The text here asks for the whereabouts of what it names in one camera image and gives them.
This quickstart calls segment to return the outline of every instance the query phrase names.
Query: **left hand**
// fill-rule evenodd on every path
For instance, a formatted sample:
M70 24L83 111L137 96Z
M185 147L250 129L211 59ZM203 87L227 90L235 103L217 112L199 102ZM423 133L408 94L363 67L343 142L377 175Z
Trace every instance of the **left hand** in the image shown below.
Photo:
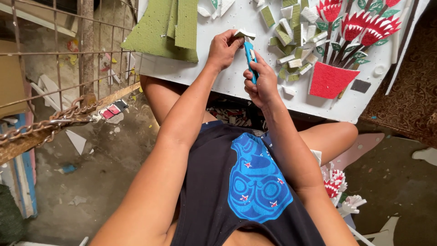
M234 37L236 31L230 29L213 38L205 66L212 66L221 72L231 65L235 52L238 48L242 49L244 43L244 38Z

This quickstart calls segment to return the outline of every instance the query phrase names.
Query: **hand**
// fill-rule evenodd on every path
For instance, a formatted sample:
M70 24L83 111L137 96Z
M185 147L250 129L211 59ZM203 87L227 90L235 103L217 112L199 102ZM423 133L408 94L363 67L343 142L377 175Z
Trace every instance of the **hand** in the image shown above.
M257 71L259 77L257 79L257 84L253 84L251 79L253 74L246 69L243 76L246 78L244 81L244 90L249 94L250 99L253 103L263 110L268 107L271 101L281 99L279 92L277 91L277 78L273 69L267 65L264 59L255 51L255 57L257 62L250 62L250 67Z
M238 48L242 49L244 43L244 38L234 37L236 31L230 29L213 38L205 66L211 66L221 72L231 65L235 52Z

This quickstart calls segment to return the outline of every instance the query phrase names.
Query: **brown patterned fabric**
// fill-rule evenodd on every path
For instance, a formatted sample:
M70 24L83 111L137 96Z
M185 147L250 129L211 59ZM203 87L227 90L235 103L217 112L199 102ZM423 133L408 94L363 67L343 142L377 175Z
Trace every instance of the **brown patterned fabric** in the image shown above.
M437 148L436 11L437 8L428 9L417 23L390 94L386 96L387 87L380 86L360 116L434 148Z

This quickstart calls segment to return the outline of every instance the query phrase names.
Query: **person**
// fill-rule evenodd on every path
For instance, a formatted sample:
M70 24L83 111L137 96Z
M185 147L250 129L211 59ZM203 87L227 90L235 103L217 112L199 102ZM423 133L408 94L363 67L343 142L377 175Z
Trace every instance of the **person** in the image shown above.
M353 124L298 132L258 53L250 63L257 84L245 70L244 89L263 112L272 144L205 111L217 75L244 43L235 31L213 38L205 67L185 91L141 77L160 125L156 144L91 246L358 245L310 151L322 152L322 165L333 160L354 143Z

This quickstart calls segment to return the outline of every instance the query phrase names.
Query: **blue graphic print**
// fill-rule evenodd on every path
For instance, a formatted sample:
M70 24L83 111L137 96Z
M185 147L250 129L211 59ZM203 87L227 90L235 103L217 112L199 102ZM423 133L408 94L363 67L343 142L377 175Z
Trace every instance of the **blue graphic print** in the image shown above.
M232 141L237 161L229 177L228 203L235 215L264 223L293 201L285 179L261 139L243 133Z

